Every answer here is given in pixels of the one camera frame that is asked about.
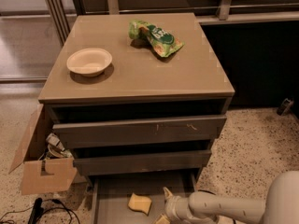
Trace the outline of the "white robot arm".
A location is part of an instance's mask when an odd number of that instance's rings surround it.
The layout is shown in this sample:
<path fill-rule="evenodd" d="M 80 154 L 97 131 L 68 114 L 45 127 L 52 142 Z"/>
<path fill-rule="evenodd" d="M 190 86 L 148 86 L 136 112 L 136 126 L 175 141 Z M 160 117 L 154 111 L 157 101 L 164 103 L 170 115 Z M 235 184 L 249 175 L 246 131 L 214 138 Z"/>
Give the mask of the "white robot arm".
<path fill-rule="evenodd" d="M 245 224 L 299 224 L 299 172 L 278 175 L 266 200 L 229 198 L 196 191 L 189 197 L 164 188 L 165 207 L 152 224 L 218 224 L 219 216 Z"/>

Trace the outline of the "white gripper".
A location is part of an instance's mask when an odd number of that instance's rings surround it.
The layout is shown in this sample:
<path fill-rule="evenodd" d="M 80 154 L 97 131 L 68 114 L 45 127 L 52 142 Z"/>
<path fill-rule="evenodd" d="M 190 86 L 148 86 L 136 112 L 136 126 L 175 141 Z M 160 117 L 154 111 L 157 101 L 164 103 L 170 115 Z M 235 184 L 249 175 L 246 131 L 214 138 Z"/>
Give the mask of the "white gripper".
<path fill-rule="evenodd" d="M 170 224 L 170 221 L 176 224 L 190 224 L 187 219 L 189 210 L 188 199 L 174 196 L 167 187 L 163 187 L 163 191 L 165 198 L 165 214 L 160 214 L 152 224 Z"/>

